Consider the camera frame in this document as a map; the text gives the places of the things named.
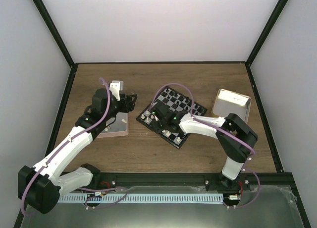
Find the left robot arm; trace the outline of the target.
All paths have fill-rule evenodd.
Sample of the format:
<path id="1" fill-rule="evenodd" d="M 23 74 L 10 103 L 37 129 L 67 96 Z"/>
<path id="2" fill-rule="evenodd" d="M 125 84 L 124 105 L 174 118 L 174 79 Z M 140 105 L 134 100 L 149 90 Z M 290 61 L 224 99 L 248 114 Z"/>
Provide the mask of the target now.
<path id="1" fill-rule="evenodd" d="M 60 197 L 77 189 L 98 192 L 100 170 L 83 164 L 73 172 L 62 174 L 70 162 L 91 144 L 107 127 L 107 122 L 118 113 L 134 110 L 137 95 L 125 95 L 113 87 L 98 89 L 71 132 L 45 158 L 31 168 L 24 166 L 18 173 L 18 198 L 21 212 L 25 205 L 42 214 L 51 211 Z"/>

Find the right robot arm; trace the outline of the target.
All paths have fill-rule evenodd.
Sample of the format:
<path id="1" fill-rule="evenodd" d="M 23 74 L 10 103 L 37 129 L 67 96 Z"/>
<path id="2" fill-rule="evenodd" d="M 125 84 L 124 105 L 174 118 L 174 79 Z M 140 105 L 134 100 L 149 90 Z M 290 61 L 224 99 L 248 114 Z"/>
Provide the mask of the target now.
<path id="1" fill-rule="evenodd" d="M 227 190 L 237 185 L 238 176 L 245 162 L 255 154 L 254 146 L 258 141 L 257 134 L 238 115 L 195 116 L 192 112 L 172 111 L 163 103 L 153 105 L 150 112 L 154 116 L 152 128 L 156 133 L 168 130 L 217 139 L 227 155 L 219 183 Z"/>

